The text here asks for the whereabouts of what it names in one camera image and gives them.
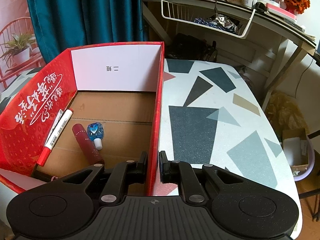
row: red triangle shape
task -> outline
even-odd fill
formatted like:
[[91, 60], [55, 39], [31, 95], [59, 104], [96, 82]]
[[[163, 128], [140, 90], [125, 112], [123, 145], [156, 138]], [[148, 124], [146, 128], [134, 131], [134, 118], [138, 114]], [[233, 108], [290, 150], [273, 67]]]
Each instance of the red triangle shape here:
[[163, 72], [163, 81], [167, 81], [167, 80], [170, 80], [172, 78], [175, 78], [175, 76], [171, 75], [170, 73]]

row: small cardboard box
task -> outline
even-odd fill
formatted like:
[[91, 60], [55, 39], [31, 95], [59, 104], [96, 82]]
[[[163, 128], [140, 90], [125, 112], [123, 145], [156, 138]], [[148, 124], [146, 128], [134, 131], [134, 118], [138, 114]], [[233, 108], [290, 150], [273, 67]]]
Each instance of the small cardboard box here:
[[[101, 122], [100, 154], [106, 167], [148, 152], [145, 187], [156, 179], [164, 69], [163, 42], [120, 42], [66, 49], [40, 70], [0, 115], [0, 168], [30, 176], [56, 116], [71, 107], [71, 120], [43, 167], [65, 176], [88, 166], [72, 126]], [[20, 193], [0, 174], [0, 182]]]
[[304, 128], [282, 132], [283, 151], [292, 171], [305, 171], [309, 164], [308, 141]]

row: black quadrilateral shape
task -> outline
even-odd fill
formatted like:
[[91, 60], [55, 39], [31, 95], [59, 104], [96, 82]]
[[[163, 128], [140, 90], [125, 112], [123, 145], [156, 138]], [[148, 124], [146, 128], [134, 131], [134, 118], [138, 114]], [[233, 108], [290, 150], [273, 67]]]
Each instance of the black quadrilateral shape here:
[[194, 61], [185, 59], [167, 59], [169, 72], [174, 73], [186, 73], [190, 72], [190, 69]]
[[169, 106], [174, 159], [209, 163], [217, 121], [206, 118], [214, 108]]
[[231, 79], [227, 76], [221, 67], [200, 71], [201, 74], [209, 78], [213, 83], [220, 87], [226, 93], [236, 88]]

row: marker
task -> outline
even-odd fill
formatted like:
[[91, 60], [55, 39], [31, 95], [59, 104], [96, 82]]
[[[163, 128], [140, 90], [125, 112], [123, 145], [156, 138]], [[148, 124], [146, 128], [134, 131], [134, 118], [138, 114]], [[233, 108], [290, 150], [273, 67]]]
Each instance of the marker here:
[[51, 182], [51, 181], [54, 181], [56, 179], [59, 179], [59, 177], [57, 177], [57, 176], [51, 176], [49, 174], [46, 174], [46, 173], [43, 173], [43, 172], [37, 171], [37, 170], [35, 170], [33, 172], [31, 177], [33, 177], [35, 179], [42, 180], [44, 182]]
[[70, 120], [73, 114], [73, 110], [71, 108], [67, 109], [63, 116], [61, 117], [60, 121], [58, 122], [57, 126], [54, 128], [52, 134], [50, 135], [48, 141], [44, 145], [44, 148], [39, 156], [37, 164], [40, 166], [44, 166], [45, 162], [47, 161], [52, 148], [56, 144], [59, 136], [61, 135], [63, 129], [67, 125], [68, 121]]

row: pen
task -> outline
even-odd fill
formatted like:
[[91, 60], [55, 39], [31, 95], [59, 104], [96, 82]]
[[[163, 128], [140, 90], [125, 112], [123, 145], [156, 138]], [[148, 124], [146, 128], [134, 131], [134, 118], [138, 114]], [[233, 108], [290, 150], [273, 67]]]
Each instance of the pen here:
[[67, 125], [68, 121], [70, 120], [73, 114], [73, 110], [71, 108], [67, 109], [63, 116], [61, 117], [60, 121], [58, 122], [57, 126], [54, 128], [52, 134], [50, 135], [47, 143], [44, 145], [44, 148], [39, 156], [37, 164], [40, 166], [44, 166], [45, 162], [47, 161], [52, 148], [54, 147], [55, 143], [57, 142], [61, 132]]

